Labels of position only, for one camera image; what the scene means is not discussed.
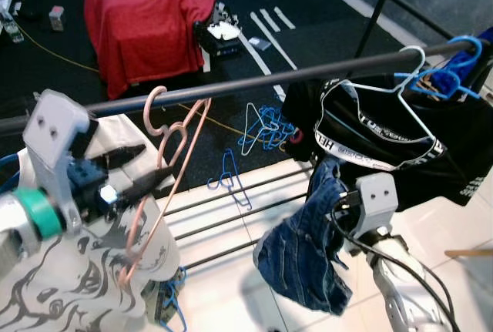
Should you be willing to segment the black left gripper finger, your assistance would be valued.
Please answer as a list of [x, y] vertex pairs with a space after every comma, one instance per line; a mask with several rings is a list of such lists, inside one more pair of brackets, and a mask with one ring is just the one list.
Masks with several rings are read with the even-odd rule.
[[172, 166], [166, 166], [133, 180], [129, 186], [119, 191], [116, 208], [130, 208], [139, 205], [145, 197], [157, 190], [166, 177], [173, 174], [173, 170], [175, 169]]
[[91, 162], [98, 166], [99, 169], [110, 171], [114, 169], [121, 169], [126, 166], [127, 163], [132, 162], [136, 157], [146, 149], [145, 145], [133, 145], [133, 146], [117, 146], [115, 149], [111, 149], [108, 152], [103, 153], [91, 158]]

